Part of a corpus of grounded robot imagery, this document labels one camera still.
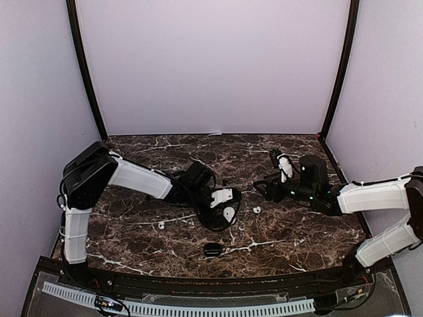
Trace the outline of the white earbud charging case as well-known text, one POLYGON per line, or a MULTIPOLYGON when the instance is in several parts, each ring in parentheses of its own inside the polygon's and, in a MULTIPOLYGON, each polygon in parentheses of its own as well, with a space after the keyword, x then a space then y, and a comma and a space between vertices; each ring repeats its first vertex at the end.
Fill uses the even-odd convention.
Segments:
POLYGON ((226 207, 223 210, 223 216, 228 223, 232 223, 235 218, 235 209, 233 207, 226 207))

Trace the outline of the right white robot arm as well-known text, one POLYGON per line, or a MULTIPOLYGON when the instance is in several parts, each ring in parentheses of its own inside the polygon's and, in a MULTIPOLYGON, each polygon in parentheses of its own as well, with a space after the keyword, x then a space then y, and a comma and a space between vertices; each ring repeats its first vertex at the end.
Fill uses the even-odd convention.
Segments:
POLYGON ((298 166, 279 149, 270 151, 269 156, 279 171, 253 184, 267 201, 278 203, 288 197, 331 217, 384 209, 409 211, 408 217, 352 249, 337 273, 341 285, 352 286, 362 277, 363 268, 422 242, 421 166, 388 180, 331 184, 327 164, 318 156, 302 156, 298 166))

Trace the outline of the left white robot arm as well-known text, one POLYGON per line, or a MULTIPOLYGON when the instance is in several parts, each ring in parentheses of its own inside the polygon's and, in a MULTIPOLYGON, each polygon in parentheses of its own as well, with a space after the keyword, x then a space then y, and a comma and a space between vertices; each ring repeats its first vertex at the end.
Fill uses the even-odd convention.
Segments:
POLYGON ((215 174, 200 162, 168 173, 126 160, 101 141, 93 143, 63 169, 56 199, 62 210, 59 233, 64 271, 79 288, 93 283, 86 251, 89 219, 107 186, 190 207, 212 232, 223 231, 235 222, 242 199, 236 188, 218 189, 215 174))

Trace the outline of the black closed charging case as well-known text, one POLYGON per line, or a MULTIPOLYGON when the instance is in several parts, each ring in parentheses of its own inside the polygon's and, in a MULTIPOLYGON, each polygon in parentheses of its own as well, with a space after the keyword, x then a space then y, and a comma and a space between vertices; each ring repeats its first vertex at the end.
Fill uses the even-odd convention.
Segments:
POLYGON ((209 242, 204 244, 203 252, 207 258, 218 257, 223 253, 223 246, 216 242, 209 242))

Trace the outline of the black front frame rail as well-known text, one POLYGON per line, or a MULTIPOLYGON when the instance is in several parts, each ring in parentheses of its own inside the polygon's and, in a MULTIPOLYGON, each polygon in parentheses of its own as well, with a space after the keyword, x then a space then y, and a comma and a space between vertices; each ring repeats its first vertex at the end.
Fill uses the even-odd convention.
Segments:
POLYGON ((408 316, 410 305, 391 260, 383 260, 349 282, 340 264, 311 253, 292 260, 275 247, 226 249, 207 258, 201 250, 175 252, 144 246, 139 253, 88 249, 91 282, 66 274, 59 252, 41 257, 24 298, 22 316, 122 316, 67 302, 41 288, 45 282, 147 304, 186 307, 258 306, 313 299, 313 313, 294 316, 408 316))

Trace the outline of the right black frame post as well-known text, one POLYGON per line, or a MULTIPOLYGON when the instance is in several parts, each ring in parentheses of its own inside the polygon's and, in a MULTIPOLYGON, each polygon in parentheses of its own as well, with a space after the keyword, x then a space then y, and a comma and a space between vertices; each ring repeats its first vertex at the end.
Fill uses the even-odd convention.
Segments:
POLYGON ((344 42, 342 46, 342 52, 340 55, 338 70, 336 73, 332 94, 328 103, 327 113, 323 122, 323 126, 321 128, 321 131, 319 133, 321 142, 325 142, 328 137, 328 134, 329 134, 329 131, 335 116, 335 112, 338 106, 338 102, 340 100, 340 95, 341 95, 344 80, 346 77, 346 72, 347 72, 347 68, 348 68, 348 64, 350 60, 350 54, 351 54, 352 46, 354 42, 354 35, 355 35, 356 25, 358 21, 359 8, 360 8, 360 0, 350 1, 350 8, 348 11, 348 20, 346 24, 346 31, 345 31, 344 42))

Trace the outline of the black frame post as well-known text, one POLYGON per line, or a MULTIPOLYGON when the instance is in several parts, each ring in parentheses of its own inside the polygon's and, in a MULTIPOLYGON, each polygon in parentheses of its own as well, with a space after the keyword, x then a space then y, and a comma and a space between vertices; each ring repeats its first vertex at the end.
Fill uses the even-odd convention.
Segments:
POLYGON ((354 35, 355 35, 356 25, 358 21, 359 8, 360 8, 360 0, 350 1, 350 8, 348 11, 348 20, 346 24, 346 31, 345 31, 344 42, 342 46, 342 52, 340 55, 338 70, 336 73, 332 94, 328 103, 327 113, 323 122, 323 126, 321 128, 321 131, 319 133, 321 142, 325 142, 328 137, 328 134, 329 134, 329 131, 335 116, 335 112, 338 106, 338 102, 340 100, 340 95, 341 95, 344 80, 346 77, 346 72, 347 72, 347 68, 348 68, 348 64, 350 60, 350 54, 351 54, 352 46, 354 42, 354 35))
POLYGON ((83 43, 81 27, 79 24, 79 17, 77 13, 77 2, 74 0, 67 0, 66 7, 67 7, 69 25, 71 29, 71 35, 73 39, 73 45, 74 45, 74 49, 75 49, 75 53, 77 57, 77 62, 79 65, 81 78, 83 81, 83 86, 85 88, 85 92, 87 95, 87 100, 89 102, 91 113, 93 115, 100 139, 102 141, 106 141, 108 139, 108 134, 106 131, 106 126, 104 124, 104 120, 100 113, 100 107, 98 105, 98 100, 96 98, 95 88, 91 79, 87 57, 85 54, 85 47, 83 43))

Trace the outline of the left black frame post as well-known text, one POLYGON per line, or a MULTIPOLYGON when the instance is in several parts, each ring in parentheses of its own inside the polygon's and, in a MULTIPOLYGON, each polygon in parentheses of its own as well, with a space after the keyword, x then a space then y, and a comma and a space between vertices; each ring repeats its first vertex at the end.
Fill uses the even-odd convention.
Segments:
POLYGON ((91 113, 93 115, 100 139, 102 141, 106 141, 108 139, 108 134, 106 131, 106 126, 104 124, 104 120, 100 113, 100 107, 98 105, 98 100, 96 98, 95 88, 91 79, 87 57, 85 54, 85 47, 83 43, 81 27, 79 24, 79 17, 77 13, 77 2, 74 0, 67 0, 66 7, 67 7, 69 25, 71 29, 71 35, 73 39, 73 45, 74 45, 74 49, 75 49, 75 53, 77 57, 77 62, 79 65, 81 78, 83 81, 83 86, 85 88, 85 92, 87 95, 87 100, 89 102, 91 113))

